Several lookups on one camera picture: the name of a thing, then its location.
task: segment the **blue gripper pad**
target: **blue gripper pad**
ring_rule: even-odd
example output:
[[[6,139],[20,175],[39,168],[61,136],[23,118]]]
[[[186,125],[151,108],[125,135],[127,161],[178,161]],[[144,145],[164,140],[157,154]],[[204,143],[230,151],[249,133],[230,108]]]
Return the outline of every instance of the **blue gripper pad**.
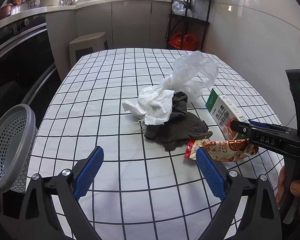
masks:
[[[250,119],[248,120],[248,122],[250,124],[253,124],[253,125],[258,126],[258,127],[268,128],[266,123],[256,122],[256,121],[253,121],[253,120],[250,120]]]
[[[213,195],[223,201],[226,197],[225,181],[223,180],[220,173],[213,165],[207,154],[208,153],[205,152],[202,148],[197,149],[197,153],[195,156],[197,165],[204,178],[206,179]]]
[[[79,199],[85,196],[94,181],[102,163],[103,163],[104,153],[103,149],[99,147],[87,164],[82,169],[81,173],[75,181],[75,189],[73,191],[74,198],[79,201]]]

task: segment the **table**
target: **table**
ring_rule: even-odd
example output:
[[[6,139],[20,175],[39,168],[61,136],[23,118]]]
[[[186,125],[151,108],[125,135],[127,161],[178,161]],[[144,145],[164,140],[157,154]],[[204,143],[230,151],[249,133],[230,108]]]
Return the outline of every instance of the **table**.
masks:
[[[86,216],[104,240],[197,239],[215,214],[213,196],[195,161],[184,159],[186,147],[165,152],[144,138],[137,119],[121,102],[137,102],[145,87],[172,74],[173,61],[190,51],[114,49],[86,55],[72,68],[55,94],[39,128],[32,151],[28,182],[34,173],[59,174],[86,158],[99,145],[105,159],[87,195],[79,200]],[[211,88],[229,98],[249,119],[281,124],[258,92],[215,55],[219,76],[215,85],[188,104],[213,131],[223,135],[205,107]],[[260,148],[240,162],[226,163],[242,176],[266,174],[276,192],[283,157]],[[58,197],[54,205],[68,236],[72,236]],[[246,198],[242,198],[227,236],[235,234]]]

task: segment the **snack wrapper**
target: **snack wrapper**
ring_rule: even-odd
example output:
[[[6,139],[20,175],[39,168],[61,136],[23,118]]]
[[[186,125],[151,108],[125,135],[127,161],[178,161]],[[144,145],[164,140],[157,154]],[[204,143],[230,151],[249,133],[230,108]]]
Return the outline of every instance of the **snack wrapper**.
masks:
[[[221,162],[235,162],[255,155],[259,147],[251,144],[249,139],[210,141],[209,139],[191,140],[188,143],[185,158],[195,160],[197,149],[204,147],[212,159]]]

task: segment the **cabinet door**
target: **cabinet door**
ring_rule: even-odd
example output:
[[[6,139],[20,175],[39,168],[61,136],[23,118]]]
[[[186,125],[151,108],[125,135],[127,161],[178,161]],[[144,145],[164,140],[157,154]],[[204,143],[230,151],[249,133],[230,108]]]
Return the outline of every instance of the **cabinet door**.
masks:
[[[86,6],[76,10],[78,35],[105,32],[109,49],[112,44],[111,3]]]
[[[54,61],[63,81],[71,69],[69,42],[78,37],[75,11],[47,13],[46,21]]]
[[[152,1],[150,17],[149,47],[151,49],[166,48],[166,31],[169,23],[170,3]]]
[[[149,48],[151,1],[112,3],[113,47]]]

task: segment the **white plastic bag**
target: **white plastic bag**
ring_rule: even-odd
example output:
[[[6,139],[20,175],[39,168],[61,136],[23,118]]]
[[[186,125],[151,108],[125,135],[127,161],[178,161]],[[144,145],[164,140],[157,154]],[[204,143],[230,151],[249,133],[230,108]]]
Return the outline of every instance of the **white plastic bag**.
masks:
[[[177,1],[175,1],[172,4],[172,11],[174,14],[177,14],[177,15],[182,15],[182,16],[186,15],[186,8],[184,8],[184,5],[182,3],[179,3]],[[190,9],[188,9],[187,17],[196,18],[197,15],[195,13],[193,13]]]
[[[160,86],[164,90],[186,93],[189,102],[196,101],[202,95],[202,89],[212,86],[219,74],[218,62],[200,51],[177,58],[172,66],[172,75],[164,78]],[[204,76],[200,78],[202,81],[194,78],[198,72]]]

